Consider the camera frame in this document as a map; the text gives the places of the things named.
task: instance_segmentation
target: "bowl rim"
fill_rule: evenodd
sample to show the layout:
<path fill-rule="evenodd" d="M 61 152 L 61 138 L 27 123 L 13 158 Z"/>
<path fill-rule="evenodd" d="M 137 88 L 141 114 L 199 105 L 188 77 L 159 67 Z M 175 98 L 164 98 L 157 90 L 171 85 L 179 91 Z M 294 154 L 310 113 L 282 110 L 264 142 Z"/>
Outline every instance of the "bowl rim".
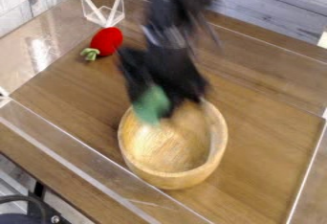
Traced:
<path fill-rule="evenodd" d="M 223 117 L 223 114 L 219 110 L 219 108 L 207 100 L 202 100 L 202 105 L 204 105 L 206 108 L 210 108 L 210 110 L 212 110 L 212 112 L 215 113 L 215 115 L 211 117 L 215 117 L 215 120 L 219 122 L 220 126 L 222 126 L 222 150 L 219 150 L 219 152 L 212 156 L 208 157 L 206 163 L 203 165 L 200 165 L 196 168 L 192 168 L 187 171 L 182 171 L 182 172 L 161 172 L 161 171 L 156 171 L 149 169 L 148 167 L 145 167 L 143 164 L 139 163 L 139 161 L 129 156 L 129 154 L 127 154 L 127 150 L 124 147 L 124 142 L 123 142 L 123 126 L 125 124 L 125 120 L 132 112 L 132 107 L 128 108 L 121 121 L 119 123 L 119 130 L 117 130 L 117 140 L 119 140 L 119 147 L 120 147 L 120 151 L 123 154 L 123 157 L 125 159 L 127 164 L 132 164 L 133 168 L 137 168 L 139 170 L 141 170 L 143 172 L 151 174 L 151 175 L 156 175 L 160 177 L 170 177 L 170 178 L 179 178 L 179 177 L 184 177 L 184 176 L 191 176 L 191 175 L 196 175 L 199 172 L 206 171 L 207 168 L 210 168 L 211 166 L 215 166 L 218 164 L 218 162 L 220 161 L 222 157 L 223 157 L 223 153 L 226 150 L 226 146 L 227 146 L 227 139 L 228 139 L 228 133 L 227 133 L 227 124 L 226 124 L 226 120 Z"/>

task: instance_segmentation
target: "strawberry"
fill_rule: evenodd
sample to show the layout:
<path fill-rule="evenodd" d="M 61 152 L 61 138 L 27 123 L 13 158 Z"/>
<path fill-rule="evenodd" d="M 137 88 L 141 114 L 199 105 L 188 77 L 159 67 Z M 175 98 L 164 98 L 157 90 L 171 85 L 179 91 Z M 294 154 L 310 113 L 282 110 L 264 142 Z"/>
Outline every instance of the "strawberry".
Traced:
<path fill-rule="evenodd" d="M 80 53 L 87 60 L 95 60 L 97 56 L 109 56 L 123 43 L 123 35 L 117 28 L 105 28 L 95 34 L 89 48 Z"/>

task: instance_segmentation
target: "plush strawberry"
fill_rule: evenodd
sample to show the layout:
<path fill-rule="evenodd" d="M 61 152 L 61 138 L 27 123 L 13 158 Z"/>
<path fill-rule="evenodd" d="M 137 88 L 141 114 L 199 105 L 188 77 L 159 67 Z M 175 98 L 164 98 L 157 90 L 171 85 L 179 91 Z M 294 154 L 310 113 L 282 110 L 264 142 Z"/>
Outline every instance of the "plush strawberry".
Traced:
<path fill-rule="evenodd" d="M 80 53 L 87 60 L 95 60 L 97 56 L 109 56 L 123 43 L 123 35 L 117 28 L 101 29 L 92 38 L 89 48 Z"/>

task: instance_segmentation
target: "wooden bowl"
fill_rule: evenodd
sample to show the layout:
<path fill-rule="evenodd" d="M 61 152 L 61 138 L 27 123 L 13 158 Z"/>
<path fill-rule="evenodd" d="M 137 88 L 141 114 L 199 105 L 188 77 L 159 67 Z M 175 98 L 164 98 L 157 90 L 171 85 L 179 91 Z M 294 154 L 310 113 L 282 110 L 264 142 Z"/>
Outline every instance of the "wooden bowl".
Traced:
<path fill-rule="evenodd" d="M 157 188 L 178 190 L 199 184 L 216 169 L 227 126 L 208 101 L 202 105 L 186 101 L 159 125 L 143 123 L 129 108 L 117 137 L 131 171 Z"/>

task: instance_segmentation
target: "green object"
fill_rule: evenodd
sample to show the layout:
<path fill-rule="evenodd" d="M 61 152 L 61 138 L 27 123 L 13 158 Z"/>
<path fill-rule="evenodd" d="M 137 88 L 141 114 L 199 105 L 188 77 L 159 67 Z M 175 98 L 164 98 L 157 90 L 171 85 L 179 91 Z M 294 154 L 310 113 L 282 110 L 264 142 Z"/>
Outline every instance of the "green object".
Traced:
<path fill-rule="evenodd" d="M 91 60 L 91 61 L 96 60 L 99 54 L 100 54 L 100 51 L 92 48 L 85 48 L 83 52 L 80 53 L 81 56 L 85 56 L 85 60 Z"/>
<path fill-rule="evenodd" d="M 170 109 L 170 100 L 163 88 L 152 85 L 137 101 L 133 102 L 136 116 L 149 124 L 159 124 L 163 114 Z"/>

